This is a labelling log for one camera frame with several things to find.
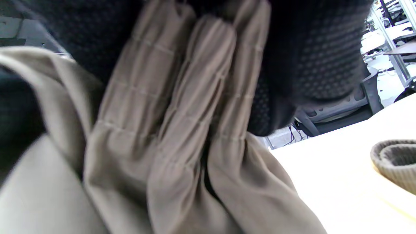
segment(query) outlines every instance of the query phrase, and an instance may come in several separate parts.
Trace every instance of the dotted black fabric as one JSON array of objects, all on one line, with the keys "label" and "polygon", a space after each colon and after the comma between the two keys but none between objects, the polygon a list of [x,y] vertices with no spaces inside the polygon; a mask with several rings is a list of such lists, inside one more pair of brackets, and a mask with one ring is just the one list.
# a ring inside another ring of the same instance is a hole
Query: dotted black fabric
[{"label": "dotted black fabric", "polygon": [[[288,124],[279,120],[293,115],[293,108],[276,113],[282,105],[296,108],[330,104],[358,86],[365,77],[360,69],[360,39],[371,2],[289,1],[284,6],[287,11],[282,13],[281,2],[271,1],[272,19],[263,58],[269,87],[268,91],[262,84],[257,87],[249,123],[251,133],[266,136]],[[270,94],[269,100],[279,96],[280,101],[263,109],[259,100],[265,98],[265,93]]]},{"label": "dotted black fabric", "polygon": [[87,71],[107,82],[142,6],[140,0],[14,0]]},{"label": "dotted black fabric", "polygon": [[[107,82],[140,0],[14,0],[86,70]],[[199,13],[224,0],[190,0]],[[361,31],[370,0],[270,0],[272,18],[248,131],[266,136],[295,108],[339,101],[363,78]]]}]

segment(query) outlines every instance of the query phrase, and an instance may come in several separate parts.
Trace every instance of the office chair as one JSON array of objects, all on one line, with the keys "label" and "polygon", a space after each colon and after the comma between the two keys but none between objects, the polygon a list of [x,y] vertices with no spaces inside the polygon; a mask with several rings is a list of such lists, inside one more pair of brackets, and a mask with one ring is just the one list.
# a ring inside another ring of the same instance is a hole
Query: office chair
[{"label": "office chair", "polygon": [[382,110],[377,90],[378,71],[364,66],[368,75],[349,97],[332,106],[304,107],[295,114],[295,128],[315,137],[364,120]]}]

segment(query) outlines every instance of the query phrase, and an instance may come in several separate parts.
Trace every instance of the floor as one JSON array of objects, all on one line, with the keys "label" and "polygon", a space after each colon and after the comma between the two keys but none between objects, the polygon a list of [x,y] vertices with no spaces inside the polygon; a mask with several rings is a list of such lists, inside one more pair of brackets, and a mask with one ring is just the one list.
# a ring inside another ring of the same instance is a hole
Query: floor
[{"label": "floor", "polygon": [[[378,55],[374,60],[368,60],[367,63],[370,67],[374,67],[379,71],[393,67],[387,55]],[[407,69],[412,77],[416,76],[416,63],[409,64]],[[377,87],[381,103],[384,107],[391,105],[396,97],[404,90],[404,87],[394,70],[380,73],[377,78]],[[302,131],[299,132],[293,127],[291,127],[291,129],[286,127],[277,130],[274,134],[269,136],[269,139],[272,147],[277,149],[307,139],[307,136]],[[269,145],[265,139],[263,139],[263,141],[266,145]]]}]

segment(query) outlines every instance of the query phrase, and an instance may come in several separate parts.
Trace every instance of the beige fabric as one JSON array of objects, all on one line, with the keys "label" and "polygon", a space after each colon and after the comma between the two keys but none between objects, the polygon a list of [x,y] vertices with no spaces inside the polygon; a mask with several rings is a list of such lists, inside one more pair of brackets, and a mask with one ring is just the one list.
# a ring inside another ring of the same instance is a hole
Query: beige fabric
[{"label": "beige fabric", "polygon": [[232,0],[219,15],[151,0],[124,47],[84,172],[111,233],[325,233],[246,133],[269,3]]},{"label": "beige fabric", "polygon": [[48,135],[81,175],[103,85],[74,61],[36,47],[1,48],[0,64],[30,84]]},{"label": "beige fabric", "polygon": [[416,195],[416,140],[387,140],[371,150],[378,172]]},{"label": "beige fabric", "polygon": [[21,156],[0,190],[0,233],[108,233],[78,175],[47,135]]},{"label": "beige fabric", "polygon": [[1,187],[0,233],[107,233],[80,180],[101,83],[74,61],[39,48],[1,48],[0,65],[32,86],[47,128]]}]

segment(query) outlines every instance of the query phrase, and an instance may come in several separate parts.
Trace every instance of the white table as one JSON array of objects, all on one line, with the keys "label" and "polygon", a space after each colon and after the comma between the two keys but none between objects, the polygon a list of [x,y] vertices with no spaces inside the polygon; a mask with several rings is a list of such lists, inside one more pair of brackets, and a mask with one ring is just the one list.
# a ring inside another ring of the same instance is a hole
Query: white table
[{"label": "white table", "polygon": [[[407,27],[411,27],[412,24],[410,22],[386,28],[386,32],[389,35],[390,39],[394,40],[400,36],[409,35],[413,33],[413,31],[405,30]],[[371,50],[374,50],[386,42],[383,34],[381,33],[380,29],[377,29],[373,32],[368,32],[363,35],[363,40],[361,41],[361,54],[365,54]]]},{"label": "white table", "polygon": [[414,234],[416,196],[379,175],[369,152],[382,140],[416,139],[415,118],[412,95],[367,121],[272,153],[329,234]]}]

